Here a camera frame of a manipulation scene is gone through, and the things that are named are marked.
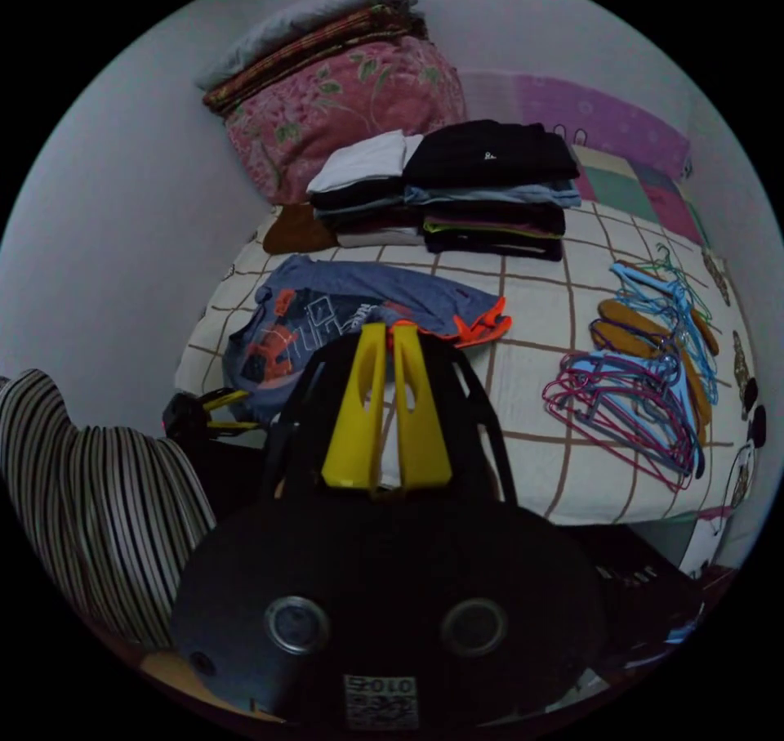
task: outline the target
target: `blue t-shirt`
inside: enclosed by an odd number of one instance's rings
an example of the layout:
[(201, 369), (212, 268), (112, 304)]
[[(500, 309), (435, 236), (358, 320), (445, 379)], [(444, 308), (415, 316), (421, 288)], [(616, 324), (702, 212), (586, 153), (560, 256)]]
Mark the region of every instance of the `blue t-shirt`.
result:
[(229, 336), (225, 383), (250, 396), (233, 407), (238, 420), (267, 425), (311, 355), (364, 324), (415, 323), (458, 346), (497, 337), (511, 325), (502, 300), (462, 283), (375, 262), (289, 257), (256, 291), (248, 324)]

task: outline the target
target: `black and white striped fabric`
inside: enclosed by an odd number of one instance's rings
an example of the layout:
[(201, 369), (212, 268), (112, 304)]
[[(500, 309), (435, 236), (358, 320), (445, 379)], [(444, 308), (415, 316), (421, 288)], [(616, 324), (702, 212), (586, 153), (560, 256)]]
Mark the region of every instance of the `black and white striped fabric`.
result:
[(215, 526), (180, 447), (130, 428), (77, 428), (55, 383), (0, 385), (0, 477), (49, 576), (82, 614), (170, 648), (182, 569)]

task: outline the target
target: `stack of folded blankets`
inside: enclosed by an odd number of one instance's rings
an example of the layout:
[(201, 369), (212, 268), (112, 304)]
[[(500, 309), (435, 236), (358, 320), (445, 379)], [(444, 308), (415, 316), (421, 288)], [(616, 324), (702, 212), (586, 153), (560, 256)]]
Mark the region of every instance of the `stack of folded blankets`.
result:
[(197, 79), (203, 103), (226, 116), (247, 98), (344, 50), (413, 36), (427, 40), (417, 0), (305, 0), (265, 20)]
[(343, 246), (422, 244), (559, 261), (564, 208), (581, 202), (578, 176), (564, 140), (540, 123), (475, 120), (337, 150), (308, 194)]

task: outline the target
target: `pink floral pillow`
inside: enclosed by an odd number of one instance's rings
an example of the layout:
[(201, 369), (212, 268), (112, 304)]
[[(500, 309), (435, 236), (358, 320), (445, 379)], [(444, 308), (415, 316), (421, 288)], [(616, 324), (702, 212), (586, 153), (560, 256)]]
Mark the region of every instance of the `pink floral pillow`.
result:
[(270, 85), (227, 117), (226, 130), (261, 193), (293, 204), (307, 200), (308, 183), (341, 147), (465, 120), (456, 70), (432, 43), (405, 36), (346, 50)]

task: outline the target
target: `label sticker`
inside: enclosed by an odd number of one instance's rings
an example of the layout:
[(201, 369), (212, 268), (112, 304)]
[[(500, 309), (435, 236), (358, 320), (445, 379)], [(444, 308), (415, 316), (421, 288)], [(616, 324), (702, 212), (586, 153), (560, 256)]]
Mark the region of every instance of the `label sticker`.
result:
[(418, 730), (413, 676), (343, 676), (349, 730)]

